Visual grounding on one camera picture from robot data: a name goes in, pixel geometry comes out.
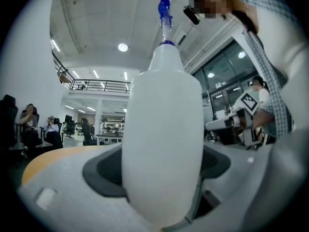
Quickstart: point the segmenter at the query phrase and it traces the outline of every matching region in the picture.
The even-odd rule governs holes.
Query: black metal railing
[[[112,80],[75,79],[52,52],[59,81],[70,90],[91,90],[129,93],[130,83]]]
[[[70,89],[129,93],[130,83],[111,80],[75,79]]]

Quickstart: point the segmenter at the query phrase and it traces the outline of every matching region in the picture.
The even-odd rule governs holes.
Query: white pillar
[[[98,99],[97,112],[96,112],[95,135],[100,134],[101,113],[102,113],[102,99]]]

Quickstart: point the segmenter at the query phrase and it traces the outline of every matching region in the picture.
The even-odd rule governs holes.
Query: bottle body
[[[174,46],[160,47],[179,55]],[[203,151],[203,105],[194,77],[172,63],[161,62],[159,69],[152,64],[131,84],[122,176],[130,204],[162,228],[182,220],[191,207]]]

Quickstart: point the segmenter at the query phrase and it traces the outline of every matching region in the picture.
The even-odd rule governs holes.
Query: plaid shirt
[[[279,16],[282,16],[288,21],[295,23],[296,25],[300,25],[300,22],[284,0],[241,1],[255,7],[271,11]],[[292,130],[291,114],[289,113],[280,95],[280,90],[286,84],[287,80],[271,65],[258,37],[247,29],[244,30],[243,34],[245,35],[245,39],[262,69],[270,91],[270,98],[262,106],[262,109],[273,114],[275,117],[275,122],[271,122],[263,126],[263,129],[265,133],[279,138]]]

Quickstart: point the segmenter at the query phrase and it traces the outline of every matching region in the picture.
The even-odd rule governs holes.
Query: ceiling
[[[91,107],[96,110],[98,106],[98,100],[96,99],[65,99],[64,103],[74,108],[75,111],[82,110],[88,114],[96,114],[96,112],[88,109],[87,107]],[[126,108],[126,105],[126,101],[103,100],[101,112],[104,114],[125,114],[123,109]]]
[[[124,70],[136,71],[132,76],[147,70],[153,52],[162,40],[157,11],[159,1],[53,0],[50,32],[60,48],[60,52],[55,49],[54,52],[66,68],[79,71],[81,78],[91,75],[94,68],[100,78],[109,80],[121,78]],[[197,29],[196,37],[180,51],[186,64],[225,22],[202,19],[195,26],[183,13],[188,0],[170,1],[172,34],[177,29],[186,33],[192,27]],[[126,43],[128,51],[120,52],[119,43]],[[119,73],[111,72],[117,68],[121,69]]]

